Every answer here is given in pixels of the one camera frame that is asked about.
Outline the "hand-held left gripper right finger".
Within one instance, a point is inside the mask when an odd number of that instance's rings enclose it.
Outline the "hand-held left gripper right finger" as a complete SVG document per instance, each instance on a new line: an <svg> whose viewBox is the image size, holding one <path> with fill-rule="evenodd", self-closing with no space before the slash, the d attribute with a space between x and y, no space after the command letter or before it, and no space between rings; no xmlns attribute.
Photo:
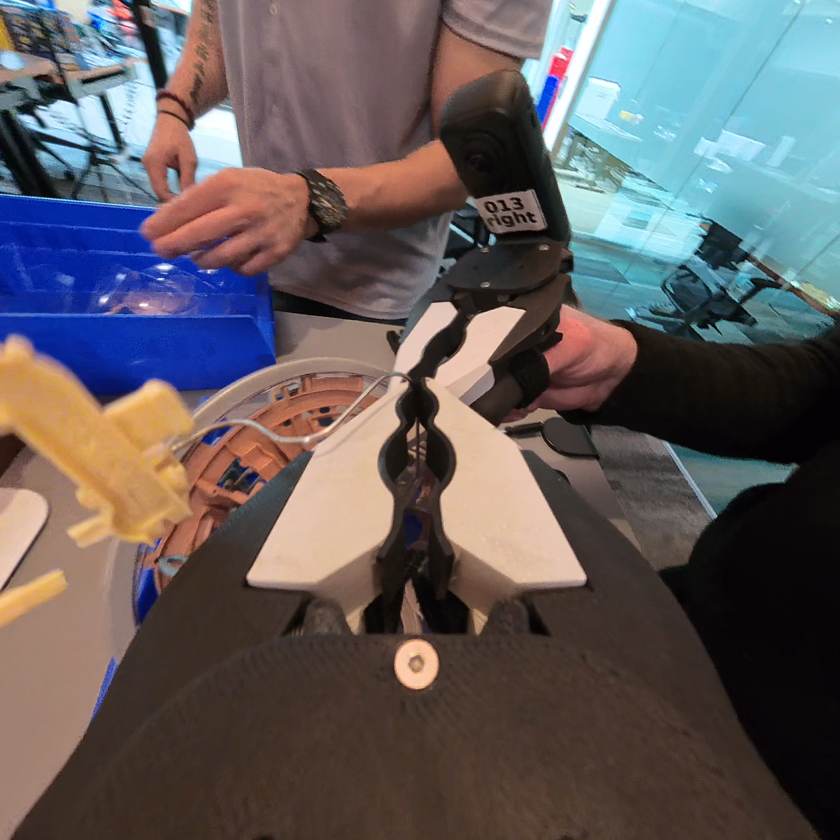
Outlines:
<svg viewBox="0 0 840 840"><path fill-rule="evenodd" d="M520 447L439 384L434 425L455 452L439 506L449 590L485 622L499 601L581 587L586 574Z"/></svg>

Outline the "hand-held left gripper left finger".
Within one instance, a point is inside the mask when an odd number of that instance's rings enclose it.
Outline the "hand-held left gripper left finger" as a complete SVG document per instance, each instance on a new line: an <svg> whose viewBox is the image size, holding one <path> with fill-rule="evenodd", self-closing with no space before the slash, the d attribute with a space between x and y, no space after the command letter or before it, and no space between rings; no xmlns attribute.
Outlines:
<svg viewBox="0 0 840 840"><path fill-rule="evenodd" d="M407 383L321 441L246 575L249 586L338 603L350 629L381 591L375 556L393 525L394 498L379 457L401 420Z"/></svg>

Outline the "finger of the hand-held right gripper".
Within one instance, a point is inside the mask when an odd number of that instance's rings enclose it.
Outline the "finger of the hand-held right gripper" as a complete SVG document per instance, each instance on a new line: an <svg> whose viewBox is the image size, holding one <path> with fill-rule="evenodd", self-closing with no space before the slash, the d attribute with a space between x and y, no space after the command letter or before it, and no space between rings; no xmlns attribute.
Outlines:
<svg viewBox="0 0 840 840"><path fill-rule="evenodd" d="M475 315L457 351L438 366L433 381L471 405L495 384L490 357L525 315L519 308L494 308Z"/></svg>
<svg viewBox="0 0 840 840"><path fill-rule="evenodd" d="M467 381L445 381L439 372L454 357L466 338L469 321L453 303L431 303L411 329L407 329L396 352L393 379L405 375L412 381L438 379L454 394L469 394Z"/></svg>

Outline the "marble maze ball toy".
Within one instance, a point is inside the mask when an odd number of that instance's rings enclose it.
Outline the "marble maze ball toy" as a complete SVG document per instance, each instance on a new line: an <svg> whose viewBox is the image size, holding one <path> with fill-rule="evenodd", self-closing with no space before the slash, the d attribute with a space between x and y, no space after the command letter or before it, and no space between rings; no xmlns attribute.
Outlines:
<svg viewBox="0 0 840 840"><path fill-rule="evenodd" d="M380 367L317 357L263 368L202 402L194 413L198 437L175 451L185 469L192 513L145 544L152 547L147 563L155 563L161 593L238 508L329 436L352 405L360 413L386 388Z"/></svg>

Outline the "pale yellow plastic track piece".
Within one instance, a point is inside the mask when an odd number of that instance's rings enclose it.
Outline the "pale yellow plastic track piece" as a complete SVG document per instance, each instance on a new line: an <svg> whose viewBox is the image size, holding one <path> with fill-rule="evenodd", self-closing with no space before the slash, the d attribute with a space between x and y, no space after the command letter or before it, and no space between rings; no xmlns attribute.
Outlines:
<svg viewBox="0 0 840 840"><path fill-rule="evenodd" d="M172 446L193 430L169 383L150 380L102 405L26 338L2 342L2 471L28 446L68 478L91 511L67 531L82 549L109 538L153 543L193 516L191 481Z"/></svg>

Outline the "small blue plastic bin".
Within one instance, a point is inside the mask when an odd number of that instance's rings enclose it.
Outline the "small blue plastic bin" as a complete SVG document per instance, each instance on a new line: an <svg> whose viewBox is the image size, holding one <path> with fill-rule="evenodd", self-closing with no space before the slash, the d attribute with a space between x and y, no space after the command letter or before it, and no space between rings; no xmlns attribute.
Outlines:
<svg viewBox="0 0 840 840"><path fill-rule="evenodd" d="M96 717L107 695L113 677L135 634L161 589L155 563L147 563L152 547L111 540L106 544L105 564L101 576L101 597L104 607L109 661L104 672L92 717Z"/></svg>

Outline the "person's right forearm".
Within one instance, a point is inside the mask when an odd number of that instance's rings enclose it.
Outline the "person's right forearm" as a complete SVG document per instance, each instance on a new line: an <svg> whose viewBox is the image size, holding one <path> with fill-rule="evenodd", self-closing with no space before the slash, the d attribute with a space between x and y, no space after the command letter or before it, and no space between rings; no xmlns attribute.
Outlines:
<svg viewBox="0 0 840 840"><path fill-rule="evenodd" d="M596 411L574 424L620 426L722 457L803 465L838 457L839 331L793 343L707 343L632 322L637 357Z"/></svg>

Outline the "person's right hand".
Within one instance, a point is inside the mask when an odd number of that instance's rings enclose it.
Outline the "person's right hand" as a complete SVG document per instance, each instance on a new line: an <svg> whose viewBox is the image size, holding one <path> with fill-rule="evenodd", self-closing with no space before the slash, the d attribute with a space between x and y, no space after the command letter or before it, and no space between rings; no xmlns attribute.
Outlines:
<svg viewBox="0 0 840 840"><path fill-rule="evenodd" d="M594 413L634 366L637 342L624 327L563 306L559 332L561 341L544 355L549 387L535 402L512 411L506 424L541 409Z"/></svg>

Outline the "black stand base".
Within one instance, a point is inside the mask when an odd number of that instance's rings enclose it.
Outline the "black stand base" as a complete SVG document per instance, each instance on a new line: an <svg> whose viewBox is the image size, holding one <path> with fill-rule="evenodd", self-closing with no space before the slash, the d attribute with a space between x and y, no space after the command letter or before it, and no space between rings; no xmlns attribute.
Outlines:
<svg viewBox="0 0 840 840"><path fill-rule="evenodd" d="M574 425L560 416L552 416L542 422L541 435L543 442L558 455L578 459L601 458L584 425Z"/></svg>

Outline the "black wristwatch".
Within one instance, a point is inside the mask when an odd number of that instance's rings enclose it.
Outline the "black wristwatch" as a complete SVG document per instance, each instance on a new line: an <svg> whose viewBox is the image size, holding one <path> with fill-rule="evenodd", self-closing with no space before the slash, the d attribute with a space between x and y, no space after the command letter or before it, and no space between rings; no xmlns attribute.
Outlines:
<svg viewBox="0 0 840 840"><path fill-rule="evenodd" d="M308 189L308 216L315 224L314 233L306 238L313 244L323 244L338 233L346 222L348 206L343 192L335 181L310 169L296 171Z"/></svg>

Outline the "black office chair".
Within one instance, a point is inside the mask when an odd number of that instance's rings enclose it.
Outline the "black office chair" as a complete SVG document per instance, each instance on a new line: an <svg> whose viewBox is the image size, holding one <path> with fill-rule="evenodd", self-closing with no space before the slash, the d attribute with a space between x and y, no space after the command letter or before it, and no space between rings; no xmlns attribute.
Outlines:
<svg viewBox="0 0 840 840"><path fill-rule="evenodd" d="M757 264L739 236L716 222L700 227L704 236L696 251L662 280L668 305L629 308L631 320L690 340L703 340L702 332L709 329L719 333L722 322L757 325L748 303L762 291L779 289L781 282Z"/></svg>

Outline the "large blue plastic bin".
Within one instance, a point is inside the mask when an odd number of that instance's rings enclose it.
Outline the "large blue plastic bin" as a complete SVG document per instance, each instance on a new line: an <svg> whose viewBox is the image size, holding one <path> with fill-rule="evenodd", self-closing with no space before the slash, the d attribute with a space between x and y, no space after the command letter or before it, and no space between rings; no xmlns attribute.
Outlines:
<svg viewBox="0 0 840 840"><path fill-rule="evenodd" d="M150 207L29 196L1 198L1 338L25 337L93 393L151 379L181 391L217 389L275 361L266 274L166 260L141 235ZM87 314L100 274L173 264L194 274L194 307L180 316Z"/></svg>

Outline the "person's black sweater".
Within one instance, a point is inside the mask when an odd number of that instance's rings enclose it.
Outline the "person's black sweater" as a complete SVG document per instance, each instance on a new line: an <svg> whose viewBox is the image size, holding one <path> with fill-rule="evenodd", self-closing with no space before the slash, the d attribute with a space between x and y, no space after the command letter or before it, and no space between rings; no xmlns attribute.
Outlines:
<svg viewBox="0 0 840 840"><path fill-rule="evenodd" d="M839 832L838 448L739 494L661 576L742 727L822 838Z"/></svg>

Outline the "clear plastic dome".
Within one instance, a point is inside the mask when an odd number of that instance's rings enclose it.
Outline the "clear plastic dome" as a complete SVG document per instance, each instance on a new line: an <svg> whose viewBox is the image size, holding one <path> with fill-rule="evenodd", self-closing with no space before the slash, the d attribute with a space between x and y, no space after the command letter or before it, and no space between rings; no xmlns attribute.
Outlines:
<svg viewBox="0 0 840 840"><path fill-rule="evenodd" d="M194 307L197 288L198 278L173 264L116 266L93 284L85 313L180 316Z"/></svg>

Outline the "white book stand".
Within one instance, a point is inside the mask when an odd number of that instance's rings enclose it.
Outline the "white book stand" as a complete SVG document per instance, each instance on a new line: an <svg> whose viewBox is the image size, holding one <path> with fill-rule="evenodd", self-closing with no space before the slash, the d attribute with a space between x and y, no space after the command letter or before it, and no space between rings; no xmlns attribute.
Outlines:
<svg viewBox="0 0 840 840"><path fill-rule="evenodd" d="M1 589L11 581L48 516L49 504L39 493L1 488Z"/></svg>

